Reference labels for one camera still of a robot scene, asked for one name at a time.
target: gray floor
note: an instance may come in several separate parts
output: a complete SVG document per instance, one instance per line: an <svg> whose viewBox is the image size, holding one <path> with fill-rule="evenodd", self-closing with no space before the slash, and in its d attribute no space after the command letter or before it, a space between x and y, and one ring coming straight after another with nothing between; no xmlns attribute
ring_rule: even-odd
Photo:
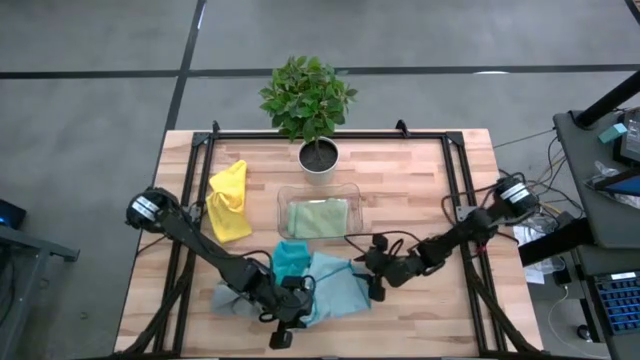
<svg viewBox="0 0 640 360"><path fill-rule="evenodd" d="M195 3L0 1L0 71L177 69ZM639 40L623 0L210 0L192 68L273 67L289 54L334 66L640 63ZM588 106L629 75L348 76L360 93L345 127L389 128L402 118L413 128L489 128L498 144L550 129L554 113ZM257 95L266 81L189 80L176 127L209 128L213 119L227 129L268 127ZM124 209L152 178L174 85L0 81L0 197L28 209L25 231L82 249L76 264L51 266L23 358L112 350L138 238ZM497 149L498 163L534 176L552 138ZM577 198L567 168L555 185ZM534 304L545 348L579 356L549 330L556 300ZM575 337L584 322L575 301L555 311L566 342L606 355Z"/></svg>

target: potted plant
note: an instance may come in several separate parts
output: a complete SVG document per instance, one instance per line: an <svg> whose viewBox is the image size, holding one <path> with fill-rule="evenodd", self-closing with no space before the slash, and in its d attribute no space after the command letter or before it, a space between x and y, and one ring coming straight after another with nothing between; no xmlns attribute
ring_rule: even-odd
<svg viewBox="0 0 640 360"><path fill-rule="evenodd" d="M274 69L268 86L260 90L261 109L269 113L271 126L293 142L302 136L298 162L307 181L323 185L331 181L339 151L333 135L336 125L345 123L347 105L358 91L336 78L335 70L317 57L290 57Z"/></svg>

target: green leaves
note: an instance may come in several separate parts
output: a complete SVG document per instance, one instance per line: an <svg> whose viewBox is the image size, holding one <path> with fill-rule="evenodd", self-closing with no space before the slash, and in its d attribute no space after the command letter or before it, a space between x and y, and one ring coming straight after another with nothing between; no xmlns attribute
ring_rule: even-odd
<svg viewBox="0 0 640 360"><path fill-rule="evenodd" d="M357 93L318 57L290 57L283 67L273 70L271 81L260 90L264 99L260 108L271 117L271 126L290 141L302 136L311 142L333 135L335 126L345 123L347 105Z"/></svg>

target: wooden table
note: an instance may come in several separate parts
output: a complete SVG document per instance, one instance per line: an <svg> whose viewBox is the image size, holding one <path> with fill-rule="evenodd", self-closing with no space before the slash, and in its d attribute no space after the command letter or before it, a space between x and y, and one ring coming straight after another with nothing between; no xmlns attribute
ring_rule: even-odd
<svg viewBox="0 0 640 360"><path fill-rule="evenodd" d="M167 133L155 179L156 186L178 196L182 192L192 133ZM463 134L475 188L493 184L498 178L498 169L489 132L484 129L463 130ZM449 187L442 145L438 141L363 139L336 142L340 148L340 160L333 182L353 182L359 186L364 231L402 229L424 238L450 228L440 208L440 199L449 194ZM299 143L289 145L281 140L216 141L211 175L240 159L248 163L246 216L254 232L247 238L225 244L228 251L241 253L264 249L271 252L281 240L276 231L278 190L285 185L309 186L296 162L299 146ZM457 158L454 152L456 168L459 167ZM197 166L192 199L196 196L200 168ZM457 179L459 188L464 189L459 173ZM481 201L484 193L477 196ZM202 232L212 237L208 219L203 222ZM157 237L157 234L143 234L140 246ZM370 238L361 237L356 242L367 246ZM170 241L163 240L145 250L136 260L116 350L130 345L158 309L170 248ZM344 258L358 255L346 243L312 242L312 248ZM500 305L528 341L541 348L516 244L498 236L489 243L488 253ZM198 258L182 355L477 355L461 261L456 250L436 274L414 278L398 289L387 287L386 301L373 303L371 311L296 331L291 348L273 351L269 349L268 342L275 323L262 324L211 313L213 288L220 281L220 276L215 268ZM488 311L482 306L487 338L492 339ZM171 338L168 337L167 341L173 337L172 320L175 317L170 319L167 336Z"/></svg>

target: transparent bin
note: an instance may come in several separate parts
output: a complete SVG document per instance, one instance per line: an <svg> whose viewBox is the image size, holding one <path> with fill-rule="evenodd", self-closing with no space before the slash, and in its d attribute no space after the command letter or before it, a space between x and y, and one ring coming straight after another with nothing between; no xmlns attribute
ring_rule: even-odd
<svg viewBox="0 0 640 360"><path fill-rule="evenodd" d="M362 231L356 184L295 188L278 192L278 232L285 239L342 238Z"/></svg>

